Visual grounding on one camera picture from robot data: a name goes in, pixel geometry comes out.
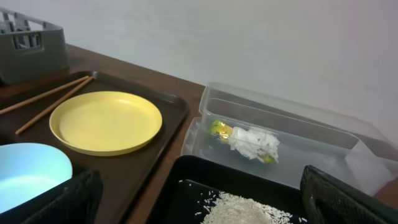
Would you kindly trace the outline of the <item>light blue bowl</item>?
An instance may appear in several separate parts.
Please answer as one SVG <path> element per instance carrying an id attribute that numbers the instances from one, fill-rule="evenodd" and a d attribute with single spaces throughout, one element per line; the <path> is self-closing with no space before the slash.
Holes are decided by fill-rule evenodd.
<path id="1" fill-rule="evenodd" d="M 61 150 L 33 142 L 1 146 L 1 213 L 71 179 L 72 163 Z"/>

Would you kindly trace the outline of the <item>green snack wrapper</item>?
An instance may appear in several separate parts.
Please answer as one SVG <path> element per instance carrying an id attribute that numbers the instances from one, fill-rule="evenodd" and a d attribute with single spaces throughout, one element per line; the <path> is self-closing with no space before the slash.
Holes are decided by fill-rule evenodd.
<path id="1" fill-rule="evenodd" d="M 209 128 L 209 133 L 214 136 L 217 136 L 221 142 L 228 144 L 228 138 L 231 135 L 234 127 L 238 127 L 238 126 L 229 126 L 226 123 L 222 122 L 221 120 L 216 119 L 211 124 L 211 126 Z"/>

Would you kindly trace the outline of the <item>wooden chopstick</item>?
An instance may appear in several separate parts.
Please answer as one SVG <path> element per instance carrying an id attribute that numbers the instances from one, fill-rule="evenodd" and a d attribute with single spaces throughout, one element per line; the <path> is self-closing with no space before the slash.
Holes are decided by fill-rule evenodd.
<path id="1" fill-rule="evenodd" d="M 16 109 L 18 109 L 18 108 L 20 108 L 20 107 L 23 107 L 23 106 L 25 106 L 25 105 L 28 105 L 28 104 L 30 104 L 30 103 L 33 103 L 33 102 L 35 102 L 35 101 L 37 101 L 37 100 L 41 100 L 42 98 L 45 98 L 45 97 L 47 97 L 47 96 L 49 96 L 49 95 L 52 95 L 52 94 L 54 94 L 54 93 L 56 93 L 56 92 L 58 92 L 58 91 L 61 91 L 61 90 L 63 90 L 63 89 L 66 89 L 66 88 L 68 88 L 68 87 L 70 87 L 70 86 L 72 86 L 72 85 L 75 85 L 75 84 L 77 84 L 77 83 L 81 83 L 81 82 L 83 82 L 83 81 L 85 81 L 85 80 L 87 80 L 87 79 L 89 79 L 89 76 L 85 76 L 85 77 L 83 77 L 83 78 L 79 78 L 79 79 L 77 79 L 77 80 L 74 80 L 74 81 L 69 82 L 69 83 L 67 83 L 67 84 L 64 84 L 64 85 L 62 85 L 62 86 L 59 86 L 59 87 L 57 87 L 57 88 L 54 88 L 54 89 L 52 89 L 52 90 L 46 91 L 45 93 L 41 93 L 41 94 L 39 94 L 39 95 L 37 95 L 37 96 L 34 96 L 34 97 L 32 97 L 32 98 L 29 98 L 29 99 L 27 99 L 27 100 L 24 100 L 24 101 L 22 101 L 22 102 L 16 103 L 16 104 L 14 104 L 14 105 L 12 105 L 12 106 L 9 106 L 9 107 L 7 107 L 7 108 L 2 109 L 2 110 L 1 110 L 1 114 L 8 113 L 8 112 L 10 112 L 10 111 L 12 111 L 12 110 L 16 110 Z"/>
<path id="2" fill-rule="evenodd" d="M 63 103 L 65 100 L 67 100 L 69 97 L 71 97 L 73 94 L 75 94 L 78 90 L 82 89 L 85 85 L 87 85 L 90 81 L 92 81 L 93 77 L 88 77 L 85 81 L 83 81 L 81 84 L 77 85 L 74 89 L 69 91 L 66 95 L 62 96 L 60 99 L 58 99 L 56 102 L 54 102 L 52 105 L 50 105 L 48 108 L 40 112 L 37 116 L 33 117 L 28 123 L 23 125 L 21 128 L 19 128 L 16 132 L 15 135 L 20 135 L 23 133 L 25 130 L 29 129 L 32 125 L 34 125 L 36 122 L 38 122 L 40 119 L 42 119 L 44 116 L 49 114 L 52 110 L 54 110 L 58 105 Z"/>

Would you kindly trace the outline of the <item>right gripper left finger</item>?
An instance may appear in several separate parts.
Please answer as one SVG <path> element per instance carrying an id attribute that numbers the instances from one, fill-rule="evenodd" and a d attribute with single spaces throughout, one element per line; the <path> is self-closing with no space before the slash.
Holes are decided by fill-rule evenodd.
<path id="1" fill-rule="evenodd" d="M 1 224 L 94 223 L 103 194 L 97 170 L 87 170 L 1 214 Z"/>

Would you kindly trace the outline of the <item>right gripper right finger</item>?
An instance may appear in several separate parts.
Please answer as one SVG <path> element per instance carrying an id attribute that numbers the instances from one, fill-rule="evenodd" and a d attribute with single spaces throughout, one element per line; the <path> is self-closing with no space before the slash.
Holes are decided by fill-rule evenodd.
<path id="1" fill-rule="evenodd" d="M 311 165 L 300 193 L 311 223 L 397 224 L 397 210 Z"/>

